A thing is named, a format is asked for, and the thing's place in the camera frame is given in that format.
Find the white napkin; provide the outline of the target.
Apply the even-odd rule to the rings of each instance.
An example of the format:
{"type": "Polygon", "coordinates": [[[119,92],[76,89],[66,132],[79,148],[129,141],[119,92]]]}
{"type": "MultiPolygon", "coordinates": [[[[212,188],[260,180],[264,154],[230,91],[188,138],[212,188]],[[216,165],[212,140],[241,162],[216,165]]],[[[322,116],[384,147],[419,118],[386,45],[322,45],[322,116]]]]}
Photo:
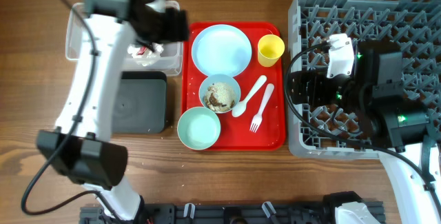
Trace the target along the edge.
{"type": "Polygon", "coordinates": [[[164,47],[162,44],[154,43],[153,50],[147,48],[144,55],[139,56],[136,53],[141,47],[130,45],[127,49],[127,53],[129,54],[129,59],[142,66],[149,66],[156,63],[160,59],[161,53],[164,51],[164,47]]]}

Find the red snack wrapper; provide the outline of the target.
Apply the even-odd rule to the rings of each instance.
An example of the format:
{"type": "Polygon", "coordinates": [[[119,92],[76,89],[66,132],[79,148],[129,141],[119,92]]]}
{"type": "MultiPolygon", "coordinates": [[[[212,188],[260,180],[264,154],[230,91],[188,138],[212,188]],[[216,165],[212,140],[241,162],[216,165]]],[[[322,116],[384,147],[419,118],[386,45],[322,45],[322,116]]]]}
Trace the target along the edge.
{"type": "Polygon", "coordinates": [[[146,50],[147,50],[146,47],[141,47],[141,48],[139,48],[139,51],[136,54],[139,56],[144,55],[146,50]]]}

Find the yellow plastic cup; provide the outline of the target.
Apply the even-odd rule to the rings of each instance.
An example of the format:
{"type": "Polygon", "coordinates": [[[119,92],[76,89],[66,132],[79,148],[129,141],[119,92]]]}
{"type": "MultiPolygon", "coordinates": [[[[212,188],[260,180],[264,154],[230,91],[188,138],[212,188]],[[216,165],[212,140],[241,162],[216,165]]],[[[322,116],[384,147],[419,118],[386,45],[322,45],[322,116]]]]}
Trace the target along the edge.
{"type": "Polygon", "coordinates": [[[263,67],[272,67],[284,51],[284,41],[275,34],[267,34],[258,41],[258,62],[263,67]]]}

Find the light blue plate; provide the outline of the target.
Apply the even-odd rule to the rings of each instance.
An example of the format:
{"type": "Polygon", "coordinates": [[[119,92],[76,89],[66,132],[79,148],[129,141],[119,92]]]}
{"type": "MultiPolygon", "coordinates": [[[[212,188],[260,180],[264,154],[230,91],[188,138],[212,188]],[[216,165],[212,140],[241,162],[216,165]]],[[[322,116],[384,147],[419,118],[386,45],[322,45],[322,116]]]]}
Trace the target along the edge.
{"type": "Polygon", "coordinates": [[[242,30],[217,24],[205,28],[196,36],[191,56],[196,68],[205,76],[225,74],[235,77],[250,64],[252,45],[242,30]]]}

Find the rice and food scraps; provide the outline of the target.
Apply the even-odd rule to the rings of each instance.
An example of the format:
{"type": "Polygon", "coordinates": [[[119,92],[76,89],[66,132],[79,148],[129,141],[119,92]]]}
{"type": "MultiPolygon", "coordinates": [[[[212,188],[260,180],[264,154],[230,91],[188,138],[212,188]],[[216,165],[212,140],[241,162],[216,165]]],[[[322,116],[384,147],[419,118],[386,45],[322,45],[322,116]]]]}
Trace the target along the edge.
{"type": "Polygon", "coordinates": [[[228,112],[236,104],[236,94],[227,83],[212,83],[203,96],[203,103],[211,111],[218,113],[228,112]]]}

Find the blue bowl with rice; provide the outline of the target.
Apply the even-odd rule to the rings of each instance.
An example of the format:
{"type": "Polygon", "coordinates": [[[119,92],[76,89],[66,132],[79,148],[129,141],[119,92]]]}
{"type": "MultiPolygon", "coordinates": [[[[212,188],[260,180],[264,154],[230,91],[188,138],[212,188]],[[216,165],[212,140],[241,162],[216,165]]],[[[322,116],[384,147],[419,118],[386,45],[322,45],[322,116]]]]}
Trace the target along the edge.
{"type": "Polygon", "coordinates": [[[225,74],[207,77],[200,85],[199,99],[204,107],[217,114],[231,111],[240,101],[238,82],[225,74]]]}

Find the mint green bowl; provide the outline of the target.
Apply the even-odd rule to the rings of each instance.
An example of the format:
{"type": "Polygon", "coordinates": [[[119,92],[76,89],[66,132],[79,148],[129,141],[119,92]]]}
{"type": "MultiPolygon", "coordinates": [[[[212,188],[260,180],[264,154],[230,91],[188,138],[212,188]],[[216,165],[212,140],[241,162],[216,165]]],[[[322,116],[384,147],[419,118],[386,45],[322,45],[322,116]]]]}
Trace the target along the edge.
{"type": "Polygon", "coordinates": [[[221,133],[218,116],[204,107],[186,110],[178,120],[178,137],[192,150],[206,150],[217,142],[221,133]]]}

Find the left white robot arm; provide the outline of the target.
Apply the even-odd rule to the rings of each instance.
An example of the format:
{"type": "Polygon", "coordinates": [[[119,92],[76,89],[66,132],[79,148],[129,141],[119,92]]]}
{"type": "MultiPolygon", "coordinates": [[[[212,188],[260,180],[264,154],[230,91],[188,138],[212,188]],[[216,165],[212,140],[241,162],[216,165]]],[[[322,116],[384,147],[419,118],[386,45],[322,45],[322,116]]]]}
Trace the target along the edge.
{"type": "Polygon", "coordinates": [[[84,28],[70,93],[52,131],[40,131],[45,167],[94,194],[115,223],[147,223],[143,197],[125,176],[126,147],[111,143],[112,112],[131,45],[186,41],[185,11],[165,0],[83,0],[72,9],[84,28]]]}

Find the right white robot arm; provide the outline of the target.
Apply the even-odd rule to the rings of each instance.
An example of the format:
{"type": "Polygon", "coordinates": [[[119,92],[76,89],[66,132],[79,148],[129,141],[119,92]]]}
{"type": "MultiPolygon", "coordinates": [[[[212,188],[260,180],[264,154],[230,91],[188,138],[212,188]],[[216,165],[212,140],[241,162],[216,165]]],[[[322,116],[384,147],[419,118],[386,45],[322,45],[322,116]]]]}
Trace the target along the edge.
{"type": "Polygon", "coordinates": [[[378,151],[403,223],[439,223],[439,138],[428,107],[404,97],[400,46],[368,40],[353,47],[327,40],[299,52],[291,62],[314,50],[326,52],[337,66],[285,73],[284,95],[293,114],[323,136],[378,151]],[[355,113],[370,143],[317,128],[297,111],[296,106],[304,103],[335,104],[355,113]]]}

